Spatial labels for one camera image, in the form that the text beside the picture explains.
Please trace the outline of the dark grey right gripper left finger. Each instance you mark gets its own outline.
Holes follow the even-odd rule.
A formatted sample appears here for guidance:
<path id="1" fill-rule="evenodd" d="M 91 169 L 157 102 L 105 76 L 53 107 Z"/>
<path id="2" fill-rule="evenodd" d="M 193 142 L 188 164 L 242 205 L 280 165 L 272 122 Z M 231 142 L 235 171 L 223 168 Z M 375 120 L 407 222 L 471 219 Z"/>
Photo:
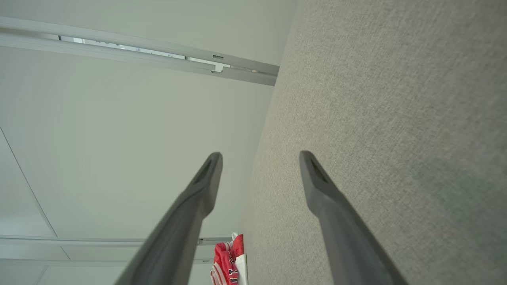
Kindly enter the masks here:
<path id="1" fill-rule="evenodd" d="M 203 220 L 217 199 L 223 157 L 212 153 L 117 279 L 118 285 L 186 285 Z"/>

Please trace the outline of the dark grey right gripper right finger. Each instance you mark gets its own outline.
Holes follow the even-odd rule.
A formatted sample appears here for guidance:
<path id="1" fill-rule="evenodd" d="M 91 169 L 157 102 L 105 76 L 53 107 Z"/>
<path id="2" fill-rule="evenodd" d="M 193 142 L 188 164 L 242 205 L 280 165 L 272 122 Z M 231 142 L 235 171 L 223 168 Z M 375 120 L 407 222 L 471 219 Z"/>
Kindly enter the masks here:
<path id="1" fill-rule="evenodd" d="M 405 285 L 406 280 L 310 151 L 299 153 L 309 210 L 322 229 L 335 285 Z"/>

